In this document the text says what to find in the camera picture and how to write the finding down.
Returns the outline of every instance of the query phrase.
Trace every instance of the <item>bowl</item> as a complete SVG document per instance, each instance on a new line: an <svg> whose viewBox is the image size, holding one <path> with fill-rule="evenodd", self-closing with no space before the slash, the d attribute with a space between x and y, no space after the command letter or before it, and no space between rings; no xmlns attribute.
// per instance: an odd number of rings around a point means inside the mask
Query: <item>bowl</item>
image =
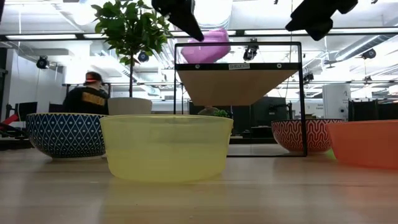
<svg viewBox="0 0 398 224"><path fill-rule="evenodd" d="M207 179L225 168L232 119L189 115L101 118L113 175L139 182Z"/></svg>
<svg viewBox="0 0 398 224"><path fill-rule="evenodd" d="M341 123L342 119L306 119L307 150L309 154L321 154L331 147L326 124ZM271 122L275 140L290 152L303 152L301 120Z"/></svg>
<svg viewBox="0 0 398 224"><path fill-rule="evenodd" d="M355 121L328 124L335 157L344 164L398 169L398 121Z"/></svg>
<svg viewBox="0 0 398 224"><path fill-rule="evenodd" d="M97 114L28 114L26 128L30 142L54 159L95 159L105 153L100 118Z"/></svg>

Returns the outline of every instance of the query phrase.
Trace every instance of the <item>white plant pot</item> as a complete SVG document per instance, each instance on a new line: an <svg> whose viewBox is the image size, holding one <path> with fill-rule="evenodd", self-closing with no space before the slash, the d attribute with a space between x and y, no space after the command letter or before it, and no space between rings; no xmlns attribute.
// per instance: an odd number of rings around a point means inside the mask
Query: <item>white plant pot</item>
<svg viewBox="0 0 398 224"><path fill-rule="evenodd" d="M151 100L142 98L110 98L108 100L109 115L151 114Z"/></svg>

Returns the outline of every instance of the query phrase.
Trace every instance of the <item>desk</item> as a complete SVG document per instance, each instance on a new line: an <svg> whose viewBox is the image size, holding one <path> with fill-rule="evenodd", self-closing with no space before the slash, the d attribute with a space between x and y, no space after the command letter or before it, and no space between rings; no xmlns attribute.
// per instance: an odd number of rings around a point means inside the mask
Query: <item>desk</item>
<svg viewBox="0 0 398 224"><path fill-rule="evenodd" d="M398 173L325 157L230 158L221 176L180 185L114 178L105 159L51 162L0 152L0 223L393 224Z"/></svg>

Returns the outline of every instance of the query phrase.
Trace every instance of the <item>label sticker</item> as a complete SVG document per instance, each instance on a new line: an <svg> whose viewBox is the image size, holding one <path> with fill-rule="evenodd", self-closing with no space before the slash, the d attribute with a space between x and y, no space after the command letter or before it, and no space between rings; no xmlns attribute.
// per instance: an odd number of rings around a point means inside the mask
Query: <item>label sticker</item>
<svg viewBox="0 0 398 224"><path fill-rule="evenodd" d="M230 64L230 70L250 69L249 63Z"/></svg>

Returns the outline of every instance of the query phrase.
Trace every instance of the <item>red patterned bowl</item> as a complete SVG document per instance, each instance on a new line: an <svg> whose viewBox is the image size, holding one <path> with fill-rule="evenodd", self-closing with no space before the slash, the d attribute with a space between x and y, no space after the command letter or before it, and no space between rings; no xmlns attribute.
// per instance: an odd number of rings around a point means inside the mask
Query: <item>red patterned bowl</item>
<svg viewBox="0 0 398 224"><path fill-rule="evenodd" d="M340 123L342 119L307 119L307 149L309 154L326 152L330 147L325 124ZM303 141L301 120L273 121L272 133L275 140L290 152L302 152Z"/></svg>

